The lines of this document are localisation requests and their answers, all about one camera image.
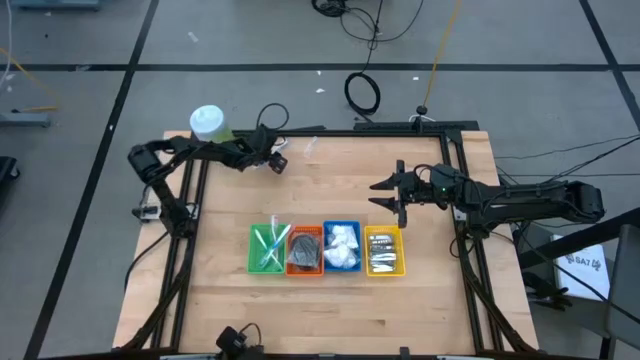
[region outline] green bin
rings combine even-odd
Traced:
[[[278,231],[276,235],[280,235],[286,225],[278,225]],[[249,274],[261,274],[261,275],[269,275],[269,274],[284,274],[286,257],[285,257],[285,248],[286,246],[286,238],[281,242],[281,245],[278,249],[273,253],[278,259],[278,263],[281,265],[278,267],[276,262],[271,259],[267,263],[264,268],[260,268],[258,264],[260,260],[267,253],[267,249],[262,246],[260,240],[256,236],[255,230],[258,230],[260,235],[262,235],[262,239],[265,244],[267,244],[268,248],[271,248],[273,245],[273,236],[271,235],[271,225],[270,224],[253,224],[251,225],[251,229],[249,229],[249,257],[247,259],[247,272]]]

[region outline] white object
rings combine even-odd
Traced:
[[[345,269],[352,268],[358,262],[353,250],[349,249],[345,244],[340,244],[325,250],[324,257],[331,265]]]
[[[316,141],[318,141],[318,137],[314,136],[313,139],[307,144],[307,147],[304,149],[304,157],[307,159],[311,158],[311,152],[315,147]]]
[[[561,238],[562,236],[560,235],[553,235],[551,240],[555,241]],[[602,245],[589,246],[573,254],[559,257],[554,261],[578,279],[598,290],[605,298],[609,298],[609,274]],[[569,289],[566,295],[601,301],[591,290],[573,280],[567,274],[558,269],[555,269],[555,271],[558,287]]]
[[[191,31],[189,31],[189,33],[187,33],[187,35],[189,35],[189,38],[191,39],[191,41],[193,41],[194,43],[197,43],[198,41],[200,41],[200,39],[198,39],[198,37],[196,36],[196,34],[192,33]]]
[[[357,249],[358,239],[356,239],[356,233],[351,226],[334,225],[331,229],[333,234],[333,240],[330,246],[345,245],[349,249]]]
[[[215,105],[197,108],[189,119],[191,130],[202,141],[213,141],[214,137],[224,131],[226,124],[224,114]]]

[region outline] gray floor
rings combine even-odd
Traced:
[[[373,12],[377,6],[373,0],[351,2]],[[426,0],[411,31],[381,44],[372,62],[431,62],[453,3]],[[15,11],[15,57],[32,64],[126,64],[148,4],[112,0],[97,13],[53,11],[51,16],[45,11]],[[385,2],[383,36],[406,26],[417,4]],[[640,63],[640,28],[635,21],[640,3],[592,1],[592,7],[618,61]],[[6,9],[0,7],[1,47],[6,47],[4,24]],[[348,18],[346,25],[366,35],[357,20]],[[189,32],[199,41],[193,42]],[[366,55],[364,43],[347,37],[338,20],[318,15],[308,1],[160,0],[140,63],[361,63]],[[606,63],[577,0],[465,0],[442,61]],[[348,129],[354,118],[343,95],[348,73],[137,72],[41,355],[106,351],[111,345],[123,277],[139,231],[129,212],[142,189],[126,161],[133,144],[158,138],[167,129],[187,129],[191,111],[209,103],[221,106],[238,129],[252,127],[260,108],[274,101],[289,108],[291,128]],[[123,78],[121,72],[35,75],[60,95],[61,110],[53,115],[49,129],[0,130],[0,155],[18,158],[23,172],[0,220],[0,285],[5,289],[0,292],[0,359],[24,354]],[[380,111],[373,118],[406,121],[422,101],[429,72],[369,75],[382,89]],[[632,90],[640,92],[640,73],[624,75]],[[10,85],[11,92],[0,89],[0,111],[48,104],[22,74],[17,73]],[[319,88],[325,92],[317,93]],[[353,92],[357,102],[371,101],[363,84],[354,83]],[[496,156],[638,133],[609,72],[439,72],[429,115],[477,120],[489,131]],[[498,164],[514,174],[553,174],[610,147]],[[637,143],[631,145],[584,173],[640,172],[634,161],[639,150]],[[607,217],[636,207],[640,199],[635,178],[584,180],[603,190]],[[605,249],[612,258],[615,243]],[[598,337],[558,321],[545,309],[532,311],[543,349],[598,355]],[[634,355],[637,358],[633,350],[620,348],[617,359]]]

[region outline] white container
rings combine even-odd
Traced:
[[[227,126],[224,113],[215,105],[204,105],[197,108],[189,119],[191,131],[201,141],[221,143],[233,140],[231,129]]]

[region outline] blue bin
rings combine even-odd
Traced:
[[[325,272],[357,272],[362,271],[362,239],[360,238],[360,223],[357,221],[341,221],[341,220],[333,220],[333,221],[325,221],[323,224],[324,228],[324,247],[325,249],[329,246],[329,235],[331,235],[331,229],[333,229],[334,225],[342,225],[342,226],[351,226],[356,233],[356,239],[358,239],[358,248],[354,249],[353,252],[358,257],[358,263],[355,264],[351,269],[343,269],[338,268],[331,265],[326,259],[324,260],[324,271]]]

